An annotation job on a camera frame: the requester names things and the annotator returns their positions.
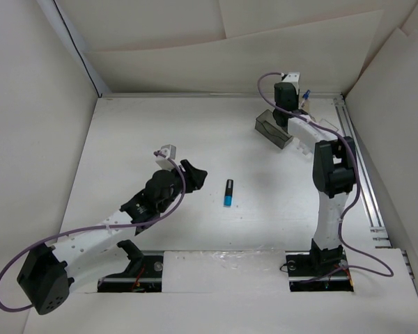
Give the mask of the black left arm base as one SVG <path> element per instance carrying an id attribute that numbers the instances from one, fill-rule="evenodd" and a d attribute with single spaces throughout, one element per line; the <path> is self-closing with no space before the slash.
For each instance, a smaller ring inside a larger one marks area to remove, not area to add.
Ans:
<path id="1" fill-rule="evenodd" d="M 132 241 L 117 243 L 124 250 L 128 264 L 118 273 L 112 273 L 98 280 L 99 293 L 159 293 L 162 291 L 164 251 L 143 253 Z"/>

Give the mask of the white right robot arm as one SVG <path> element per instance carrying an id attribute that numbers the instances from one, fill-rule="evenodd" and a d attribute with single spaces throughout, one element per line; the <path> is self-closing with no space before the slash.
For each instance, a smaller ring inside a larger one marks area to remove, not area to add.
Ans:
<path id="1" fill-rule="evenodd" d="M 317 274 L 341 261 L 343 247 L 339 224 L 349 194 L 357 181 L 354 169 L 355 144 L 351 137 L 313 121 L 299 108 L 295 85 L 281 81 L 274 85 L 273 118 L 289 136 L 299 139 L 313 154 L 313 183 L 319 195 L 316 231 L 309 251 L 309 268 Z"/>

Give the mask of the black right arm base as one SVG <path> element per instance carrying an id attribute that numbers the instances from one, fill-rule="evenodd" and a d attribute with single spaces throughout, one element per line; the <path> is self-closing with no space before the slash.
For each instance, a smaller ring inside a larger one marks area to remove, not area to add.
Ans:
<path id="1" fill-rule="evenodd" d="M 285 257 L 286 262 L 280 269 L 288 274 L 291 292 L 354 292 L 347 269 L 326 276 L 342 265 L 347 265 L 345 253 L 339 259 L 319 266 L 312 260 L 309 252 L 287 252 Z"/>

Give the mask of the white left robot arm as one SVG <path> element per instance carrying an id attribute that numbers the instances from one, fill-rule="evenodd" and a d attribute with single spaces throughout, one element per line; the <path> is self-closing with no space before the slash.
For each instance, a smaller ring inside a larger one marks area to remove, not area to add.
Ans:
<path id="1" fill-rule="evenodd" d="M 185 194 L 203 187 L 208 175 L 187 160 L 176 164 L 162 154 L 157 158 L 161 170 L 105 222 L 60 234 L 53 246 L 40 241 L 30 247 L 17 282 L 39 315 L 59 307 L 86 277 L 86 268 L 114 246 L 125 251 L 117 260 L 122 272 L 116 278 L 144 273 L 144 254 L 133 237 L 174 212 Z"/>

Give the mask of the black marker blue cap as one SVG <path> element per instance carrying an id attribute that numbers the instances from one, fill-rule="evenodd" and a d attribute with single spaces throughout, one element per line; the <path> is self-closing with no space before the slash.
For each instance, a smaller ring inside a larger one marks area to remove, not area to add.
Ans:
<path id="1" fill-rule="evenodd" d="M 233 180 L 227 179 L 224 192 L 224 206 L 230 207 L 233 201 Z"/>

